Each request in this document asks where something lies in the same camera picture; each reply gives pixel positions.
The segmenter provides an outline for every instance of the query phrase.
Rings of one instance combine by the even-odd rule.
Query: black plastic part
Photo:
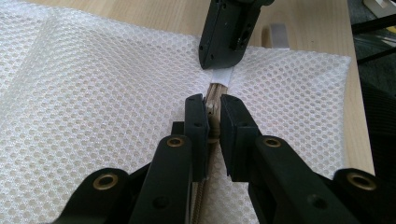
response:
[[[171,134],[184,134],[184,122],[183,121],[173,122]]]
[[[277,204],[271,191],[265,185],[256,186],[249,183],[247,192],[260,223],[274,223]]]
[[[212,0],[199,46],[203,69],[232,67],[244,56],[262,6],[274,0]]]
[[[286,141],[260,136],[255,144],[260,176],[252,179],[261,177],[276,200],[273,223],[359,223]]]
[[[104,177],[101,180],[103,183],[98,182],[99,186],[105,186],[108,181],[115,181],[115,185],[109,189],[96,189],[93,184],[95,180],[106,175],[115,176],[117,180]],[[92,173],[73,193],[53,223],[126,223],[133,198],[129,193],[129,181],[128,174],[119,169],[106,168]]]
[[[261,135],[259,128],[241,100],[226,94],[220,100],[220,145],[227,175],[233,182],[248,182],[248,159],[254,140]]]
[[[149,167],[151,163],[143,166],[142,168],[138,169],[137,171],[131,173],[129,175],[129,185],[128,185],[128,197],[131,198],[129,208],[128,208],[128,219],[131,217],[132,211],[134,211],[134,206],[137,201],[137,197],[140,194],[140,191],[142,190],[143,183],[145,182],[146,176],[149,172]]]
[[[396,223],[396,192],[381,179],[357,169],[338,170],[332,189],[361,223]]]
[[[192,142],[192,181],[201,182],[207,177],[209,157],[209,123],[202,94],[186,99],[184,120],[184,135]]]
[[[129,223],[188,223],[191,141],[170,135],[157,147]]]

